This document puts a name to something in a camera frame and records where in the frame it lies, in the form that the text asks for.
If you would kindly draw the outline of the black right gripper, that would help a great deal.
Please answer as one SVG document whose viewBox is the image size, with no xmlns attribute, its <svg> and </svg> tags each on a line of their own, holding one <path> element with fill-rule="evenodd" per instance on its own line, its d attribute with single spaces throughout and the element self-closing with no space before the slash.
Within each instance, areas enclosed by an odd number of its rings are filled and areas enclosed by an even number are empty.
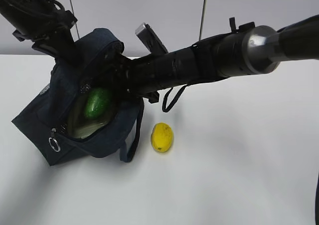
<svg viewBox="0 0 319 225">
<path fill-rule="evenodd" d="M 157 103 L 159 90 L 174 87 L 174 54 L 149 54 L 129 59 L 116 52 L 114 58 L 105 63 L 99 81 L 114 91 L 147 98 Z"/>
</svg>

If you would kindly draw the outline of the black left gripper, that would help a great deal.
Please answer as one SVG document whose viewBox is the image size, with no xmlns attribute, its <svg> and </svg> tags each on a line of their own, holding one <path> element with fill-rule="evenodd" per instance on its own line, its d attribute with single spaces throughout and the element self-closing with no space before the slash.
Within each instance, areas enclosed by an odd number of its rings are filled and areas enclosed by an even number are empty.
<svg viewBox="0 0 319 225">
<path fill-rule="evenodd" d="M 77 18 L 71 11 L 58 12 L 57 21 L 45 28 L 45 33 L 34 41 L 32 49 L 72 65 L 79 64 L 80 53 L 70 31 L 76 22 Z"/>
</svg>

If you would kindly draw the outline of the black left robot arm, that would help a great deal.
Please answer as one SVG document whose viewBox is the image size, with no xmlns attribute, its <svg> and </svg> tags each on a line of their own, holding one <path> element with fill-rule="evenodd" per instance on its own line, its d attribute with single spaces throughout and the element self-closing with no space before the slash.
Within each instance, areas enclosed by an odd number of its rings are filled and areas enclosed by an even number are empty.
<svg viewBox="0 0 319 225">
<path fill-rule="evenodd" d="M 20 42 L 31 40 L 32 48 L 70 64 L 80 62 L 71 34 L 74 14 L 56 0 L 0 0 L 1 15 L 14 26 Z"/>
</svg>

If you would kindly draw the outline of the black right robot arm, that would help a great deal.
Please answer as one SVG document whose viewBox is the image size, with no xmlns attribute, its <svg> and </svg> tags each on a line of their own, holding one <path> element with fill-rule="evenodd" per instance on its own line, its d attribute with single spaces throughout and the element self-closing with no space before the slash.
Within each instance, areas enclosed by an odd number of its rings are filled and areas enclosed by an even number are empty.
<svg viewBox="0 0 319 225">
<path fill-rule="evenodd" d="M 157 99 L 157 92 L 180 86 L 213 83 L 231 77 L 268 74 L 281 62 L 318 59 L 319 17 L 275 30 L 253 22 L 200 40 L 193 45 L 138 59 L 118 55 L 102 80 L 112 89 Z"/>
</svg>

